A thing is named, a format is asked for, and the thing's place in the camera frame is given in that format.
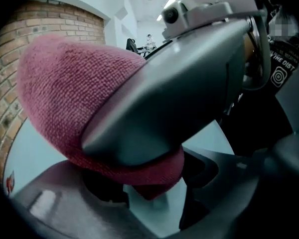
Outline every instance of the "ceiling light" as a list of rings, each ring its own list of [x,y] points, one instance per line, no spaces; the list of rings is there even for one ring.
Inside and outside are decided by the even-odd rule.
[[[167,7],[169,7],[173,2],[175,2],[176,0],[168,0],[168,2],[165,4],[164,9],[166,9]]]

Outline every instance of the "pink towel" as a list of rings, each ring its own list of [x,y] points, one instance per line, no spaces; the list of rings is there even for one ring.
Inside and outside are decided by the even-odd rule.
[[[84,155],[80,141],[91,116],[145,62],[138,54],[116,47],[45,35],[36,38],[20,58],[17,91],[33,126],[69,161],[133,185],[150,200],[181,178],[181,147],[146,165],[111,167]]]

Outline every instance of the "ceiling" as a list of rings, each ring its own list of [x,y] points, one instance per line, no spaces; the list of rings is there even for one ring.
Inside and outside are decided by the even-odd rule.
[[[131,0],[137,21],[156,21],[168,0]]]

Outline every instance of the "brick wall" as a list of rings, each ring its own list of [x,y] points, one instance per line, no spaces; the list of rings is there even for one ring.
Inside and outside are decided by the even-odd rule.
[[[105,44],[101,18],[74,6],[51,0],[25,0],[1,29],[0,183],[13,140],[26,119],[15,92],[18,59],[27,44],[46,33],[66,36],[75,41]]]

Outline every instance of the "microfiber cloth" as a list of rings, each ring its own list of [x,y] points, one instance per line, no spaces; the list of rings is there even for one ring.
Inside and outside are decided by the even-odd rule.
[[[92,115],[145,62],[120,48],[44,35],[29,44],[19,60],[17,91],[32,125],[70,162],[132,185],[151,200],[181,178],[182,147],[134,167],[111,167],[83,154],[81,148],[81,136]]]

